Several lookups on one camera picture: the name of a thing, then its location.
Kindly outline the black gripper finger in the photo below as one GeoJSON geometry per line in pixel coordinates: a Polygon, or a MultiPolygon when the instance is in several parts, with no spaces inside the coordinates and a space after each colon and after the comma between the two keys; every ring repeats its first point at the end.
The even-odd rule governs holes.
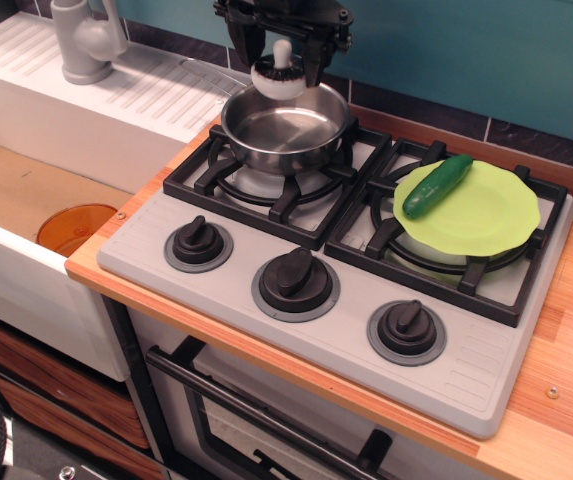
{"type": "Polygon", "coordinates": [[[310,34],[302,44],[301,57],[307,86],[318,86],[324,70],[331,64],[337,50],[337,35],[310,34]]]}
{"type": "Polygon", "coordinates": [[[266,33],[263,28],[230,21],[229,35],[244,65],[253,65],[262,57],[266,45],[266,33]]]}

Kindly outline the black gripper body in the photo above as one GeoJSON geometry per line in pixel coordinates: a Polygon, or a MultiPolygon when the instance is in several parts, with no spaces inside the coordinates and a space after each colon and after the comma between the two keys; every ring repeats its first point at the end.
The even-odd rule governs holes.
{"type": "Polygon", "coordinates": [[[310,34],[337,35],[336,46],[348,50],[352,44],[353,13],[338,1],[215,1],[215,14],[229,22],[260,26],[300,42],[310,34]]]}

